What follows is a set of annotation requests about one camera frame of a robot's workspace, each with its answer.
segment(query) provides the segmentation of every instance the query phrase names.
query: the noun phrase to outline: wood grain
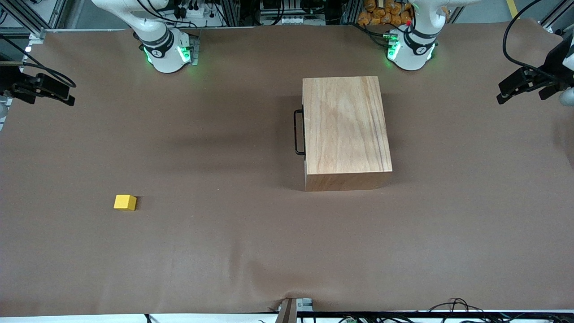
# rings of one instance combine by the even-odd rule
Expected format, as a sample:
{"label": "wood grain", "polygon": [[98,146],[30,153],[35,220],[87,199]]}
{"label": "wood grain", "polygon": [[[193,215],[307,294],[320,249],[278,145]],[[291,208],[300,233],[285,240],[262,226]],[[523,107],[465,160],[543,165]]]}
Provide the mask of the wood grain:
{"label": "wood grain", "polygon": [[[303,79],[307,191],[363,190],[392,172],[376,76]],[[349,174],[368,173],[366,176]],[[310,180],[308,175],[334,176]]]}

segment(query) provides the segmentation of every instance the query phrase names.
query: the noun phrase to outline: yellow cube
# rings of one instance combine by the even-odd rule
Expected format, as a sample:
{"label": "yellow cube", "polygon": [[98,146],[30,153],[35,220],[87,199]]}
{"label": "yellow cube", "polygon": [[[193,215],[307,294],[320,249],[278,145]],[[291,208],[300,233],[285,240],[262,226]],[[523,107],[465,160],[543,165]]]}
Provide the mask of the yellow cube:
{"label": "yellow cube", "polygon": [[122,211],[135,211],[137,198],[128,194],[119,194],[115,196],[114,208]]}

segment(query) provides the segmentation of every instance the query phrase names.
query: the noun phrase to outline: black metal handle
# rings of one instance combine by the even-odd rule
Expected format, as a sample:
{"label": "black metal handle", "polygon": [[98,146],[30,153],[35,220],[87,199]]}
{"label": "black metal handle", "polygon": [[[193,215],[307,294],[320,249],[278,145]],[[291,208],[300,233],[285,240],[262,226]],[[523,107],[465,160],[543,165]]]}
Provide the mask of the black metal handle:
{"label": "black metal handle", "polygon": [[[295,153],[298,155],[305,156],[305,151],[299,151],[299,149],[297,149],[297,113],[301,113],[301,116],[303,117],[303,109],[295,110],[295,112],[293,112],[293,130],[294,130],[294,134],[295,134]],[[305,149],[305,117],[303,117],[301,119],[301,124],[303,126],[303,150],[304,150]]]}

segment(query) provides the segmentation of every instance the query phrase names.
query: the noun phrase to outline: cable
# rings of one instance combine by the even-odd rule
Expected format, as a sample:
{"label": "cable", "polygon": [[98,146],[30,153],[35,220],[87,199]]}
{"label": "cable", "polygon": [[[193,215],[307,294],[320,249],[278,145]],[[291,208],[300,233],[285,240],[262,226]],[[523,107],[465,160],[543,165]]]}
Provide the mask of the cable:
{"label": "cable", "polygon": [[219,13],[219,15],[221,16],[221,18],[223,19],[223,21],[227,24],[228,27],[230,27],[229,21],[227,21],[227,17],[225,17],[223,15],[223,13],[221,11],[219,11],[219,6],[216,4],[215,8],[217,9],[217,12]]}
{"label": "cable", "polygon": [[535,72],[538,72],[542,75],[544,75],[545,77],[555,81],[555,82],[563,82],[563,80],[557,78],[554,75],[551,75],[549,73],[546,73],[545,71],[539,69],[538,67],[534,67],[530,64],[526,64],[523,63],[517,59],[514,59],[512,57],[510,57],[510,55],[508,54],[508,52],[506,51],[506,40],[508,38],[508,32],[510,31],[510,28],[512,27],[512,25],[514,25],[514,23],[516,22],[516,20],[518,20],[518,18],[520,18],[520,15],[522,15],[525,11],[527,11],[530,7],[534,6],[535,4],[539,3],[542,0],[534,0],[531,3],[529,3],[528,5],[526,5],[522,10],[520,10],[518,12],[518,14],[516,16],[514,16],[514,18],[512,18],[512,20],[509,22],[508,26],[506,27],[506,30],[504,32],[504,36],[502,37],[502,53],[504,54],[504,56],[506,57],[507,60],[511,61],[512,63],[519,65],[519,66],[523,66],[526,68],[529,68]]}
{"label": "cable", "polygon": [[[354,22],[349,22],[349,23],[347,23],[347,24],[345,24],[345,25],[351,25],[351,26],[353,26],[353,27],[359,29],[360,31],[366,33],[366,34],[369,36],[369,38],[371,38],[371,40],[372,40],[375,44],[377,44],[377,45],[379,45],[379,46],[381,46],[381,47],[383,47],[383,48],[390,48],[390,45],[389,45],[389,44],[380,43],[380,42],[375,38],[375,37],[383,37],[385,34],[372,32],[372,31],[368,30],[366,27],[363,28],[363,27],[359,26],[358,24],[356,24],[356,23],[354,23]],[[397,27],[397,26],[395,26],[395,25],[393,25],[393,24],[388,24],[388,23],[386,23],[385,25],[391,25],[391,26],[395,27],[397,30],[399,30],[400,32],[403,32],[403,33],[407,32],[407,31],[402,30],[402,29],[400,29],[399,27]]]}
{"label": "cable", "polygon": [[48,72],[49,74],[51,74],[52,76],[54,76],[54,78],[57,78],[58,80],[60,80],[60,82],[66,84],[69,87],[76,87],[76,83],[74,83],[74,81],[72,81],[71,78],[65,76],[63,73],[60,73],[56,70],[53,70],[49,67],[46,67],[44,65],[38,65],[38,64],[32,64],[32,63],[28,63],[28,62],[22,62],[23,66],[29,66],[29,67],[36,67],[39,68],[41,70],[44,70],[46,72]]}
{"label": "cable", "polygon": [[452,305],[452,306],[453,306],[453,309],[454,309],[454,306],[457,305],[457,304],[461,304],[461,305],[464,305],[466,308],[472,308],[472,309],[479,310],[479,311],[483,312],[482,309],[480,309],[480,308],[478,308],[478,307],[476,307],[476,306],[472,306],[472,305],[467,304],[466,301],[463,300],[462,298],[455,298],[455,300],[454,300],[453,302],[447,302],[447,303],[441,303],[441,304],[438,304],[438,305],[434,305],[433,307],[431,307],[430,309],[428,309],[427,312],[432,312],[432,311],[434,311],[437,307],[444,306],[444,305]]}
{"label": "cable", "polygon": [[177,21],[177,20],[171,20],[171,19],[167,19],[167,18],[161,16],[160,13],[157,12],[157,9],[153,7],[152,2],[151,2],[150,0],[148,0],[149,6],[150,6],[150,7],[153,9],[153,11],[155,11],[156,13],[151,12],[146,6],[144,6],[144,4],[141,2],[141,0],[137,0],[137,2],[139,3],[139,5],[140,5],[145,11],[147,11],[147,12],[148,12],[149,14],[151,14],[152,16],[154,16],[154,17],[156,17],[156,18],[159,18],[159,19],[162,19],[162,20],[165,20],[165,21],[172,22],[172,23],[174,23],[174,26],[175,26],[175,27],[177,27],[177,24],[182,24],[182,23],[184,23],[184,24],[189,24],[190,27],[193,25],[193,26],[197,29],[197,25],[194,24],[193,22],[190,22],[190,21],[182,22],[182,21]]}
{"label": "cable", "polygon": [[22,65],[40,68],[40,69],[48,72],[50,75],[54,76],[55,79],[59,80],[63,84],[65,84],[69,87],[76,87],[76,83],[74,83],[74,81],[72,81],[71,78],[65,76],[64,74],[62,74],[56,70],[53,70],[51,68],[44,66],[37,59],[35,59],[32,55],[30,55],[30,53],[26,53],[26,51],[24,51],[22,48],[18,47],[18,45],[16,45],[13,41],[9,40],[6,36],[0,34],[0,39],[4,39],[8,44],[12,45],[15,49],[20,51],[22,54],[27,56],[29,59],[31,59],[35,63],[35,64],[32,64],[32,63],[23,62]]}
{"label": "cable", "polygon": [[8,18],[8,11],[4,11],[4,9],[0,9],[0,10],[2,10],[0,13],[0,19],[2,19],[2,21],[0,21],[0,25],[2,25],[6,21],[6,18]]}
{"label": "cable", "polygon": [[283,14],[285,13],[285,1],[284,0],[279,1],[280,5],[277,8],[277,19],[275,19],[275,21],[271,24],[271,26],[277,25],[277,23],[283,19]]}
{"label": "cable", "polygon": [[255,4],[257,4],[258,0],[251,0],[251,6],[249,6],[249,14],[251,15],[251,26],[261,26],[259,20],[255,18],[255,13],[257,12],[257,8],[255,8]]}

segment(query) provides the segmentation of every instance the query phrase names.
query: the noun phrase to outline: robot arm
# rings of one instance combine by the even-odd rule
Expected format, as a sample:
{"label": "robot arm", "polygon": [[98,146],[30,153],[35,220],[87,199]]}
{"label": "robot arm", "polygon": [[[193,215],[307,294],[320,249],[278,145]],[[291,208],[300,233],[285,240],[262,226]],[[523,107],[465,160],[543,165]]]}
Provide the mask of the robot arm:
{"label": "robot arm", "polygon": [[387,58],[403,70],[415,71],[431,58],[435,39],[442,30],[446,16],[443,6],[465,6],[480,0],[410,0],[414,8],[413,22],[390,31]]}
{"label": "robot arm", "polygon": [[148,61],[162,73],[172,73],[191,61],[189,35],[168,28],[165,22],[140,18],[135,11],[153,11],[168,5],[169,0],[92,0],[97,7],[124,20],[143,44]]}
{"label": "robot arm", "polygon": [[560,94],[560,103],[574,106],[573,76],[574,39],[570,35],[548,53],[544,64],[536,70],[521,67],[500,82],[498,103],[504,104],[515,95],[540,89],[540,99],[546,100],[563,91]]}

